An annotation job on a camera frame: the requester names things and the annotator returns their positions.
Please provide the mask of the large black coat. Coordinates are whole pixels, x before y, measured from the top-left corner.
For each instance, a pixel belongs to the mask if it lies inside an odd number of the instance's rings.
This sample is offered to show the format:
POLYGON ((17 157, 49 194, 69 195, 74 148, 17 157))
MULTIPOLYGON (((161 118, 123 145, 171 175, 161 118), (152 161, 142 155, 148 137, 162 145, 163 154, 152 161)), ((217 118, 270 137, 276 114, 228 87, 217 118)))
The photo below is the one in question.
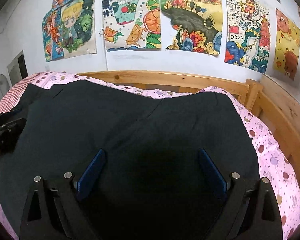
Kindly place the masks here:
POLYGON ((79 80, 29 85, 17 109, 27 122, 0 156, 0 203, 19 231, 35 176, 62 177, 100 150, 106 165, 82 211, 98 239, 203 239, 220 217, 222 191, 200 154, 254 185, 258 158, 225 94, 152 99, 79 80))

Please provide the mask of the blond anime character drawing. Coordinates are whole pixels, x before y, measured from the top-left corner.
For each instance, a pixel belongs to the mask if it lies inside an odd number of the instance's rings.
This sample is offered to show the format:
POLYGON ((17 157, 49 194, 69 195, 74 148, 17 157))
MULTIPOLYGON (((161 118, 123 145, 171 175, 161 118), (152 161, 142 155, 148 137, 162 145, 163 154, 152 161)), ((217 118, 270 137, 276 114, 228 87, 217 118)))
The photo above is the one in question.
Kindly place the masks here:
POLYGON ((45 60, 96 54, 94 14, 95 0, 73 0, 47 12, 42 21, 45 60))

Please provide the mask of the orange fruit teapot drawing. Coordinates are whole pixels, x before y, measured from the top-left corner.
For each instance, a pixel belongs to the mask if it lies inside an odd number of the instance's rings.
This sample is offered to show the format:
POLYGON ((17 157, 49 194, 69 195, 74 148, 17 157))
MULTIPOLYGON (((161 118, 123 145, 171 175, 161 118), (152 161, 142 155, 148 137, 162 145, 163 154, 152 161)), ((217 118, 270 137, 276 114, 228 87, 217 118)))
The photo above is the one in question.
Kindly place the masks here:
POLYGON ((160 0, 103 0, 103 36, 108 52, 161 48, 160 0))

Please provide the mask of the yellow bear duck drawing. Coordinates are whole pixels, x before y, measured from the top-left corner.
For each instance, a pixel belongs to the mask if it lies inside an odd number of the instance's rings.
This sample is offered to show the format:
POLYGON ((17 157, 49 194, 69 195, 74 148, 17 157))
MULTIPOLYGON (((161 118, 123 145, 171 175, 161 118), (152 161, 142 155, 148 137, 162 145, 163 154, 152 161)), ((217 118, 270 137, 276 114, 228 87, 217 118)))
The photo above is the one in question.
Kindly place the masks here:
POLYGON ((300 28, 276 9, 276 43, 273 69, 294 81, 298 71, 300 28))

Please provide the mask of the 2024 dragon drawing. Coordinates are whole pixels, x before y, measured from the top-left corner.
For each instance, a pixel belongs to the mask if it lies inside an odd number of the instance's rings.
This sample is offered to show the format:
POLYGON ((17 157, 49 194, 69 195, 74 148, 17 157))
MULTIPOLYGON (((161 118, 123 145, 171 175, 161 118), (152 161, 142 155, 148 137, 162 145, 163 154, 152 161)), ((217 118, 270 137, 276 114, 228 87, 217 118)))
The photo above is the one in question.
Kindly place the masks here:
POLYGON ((264 74, 270 51, 269 9, 257 0, 226 0, 224 62, 264 74))

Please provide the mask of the black hill landscape drawing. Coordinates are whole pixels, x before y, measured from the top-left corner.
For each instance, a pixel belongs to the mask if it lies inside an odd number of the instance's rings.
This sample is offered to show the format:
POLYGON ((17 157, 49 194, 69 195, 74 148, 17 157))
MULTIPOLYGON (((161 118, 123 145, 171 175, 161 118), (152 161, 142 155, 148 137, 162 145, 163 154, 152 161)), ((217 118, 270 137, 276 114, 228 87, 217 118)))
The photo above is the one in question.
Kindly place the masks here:
POLYGON ((220 54, 222 0, 160 0, 160 5, 176 31, 167 50, 220 54))

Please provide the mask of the grey wall panel box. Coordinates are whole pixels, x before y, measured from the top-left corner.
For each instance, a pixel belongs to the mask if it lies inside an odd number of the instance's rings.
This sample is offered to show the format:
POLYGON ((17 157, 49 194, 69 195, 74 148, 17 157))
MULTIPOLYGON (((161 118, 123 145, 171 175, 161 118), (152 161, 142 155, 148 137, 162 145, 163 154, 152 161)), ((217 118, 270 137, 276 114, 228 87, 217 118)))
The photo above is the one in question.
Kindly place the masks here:
POLYGON ((28 71, 26 68, 26 62, 24 58, 24 52, 20 51, 7 66, 8 74, 11 83, 17 83, 20 80, 28 77, 28 71))

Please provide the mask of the wooden bed frame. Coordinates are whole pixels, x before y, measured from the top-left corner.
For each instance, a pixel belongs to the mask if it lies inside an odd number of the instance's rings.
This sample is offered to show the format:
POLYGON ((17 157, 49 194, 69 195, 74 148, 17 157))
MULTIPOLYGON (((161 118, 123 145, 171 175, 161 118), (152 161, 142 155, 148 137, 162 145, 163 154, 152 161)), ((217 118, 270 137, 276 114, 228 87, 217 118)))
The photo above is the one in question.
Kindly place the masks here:
POLYGON ((85 76, 142 89, 173 87, 179 93, 195 93, 208 86, 228 91, 270 128, 294 167, 300 186, 300 103, 270 77, 264 75, 260 81, 247 79, 241 83, 195 74, 140 70, 90 72, 85 76))

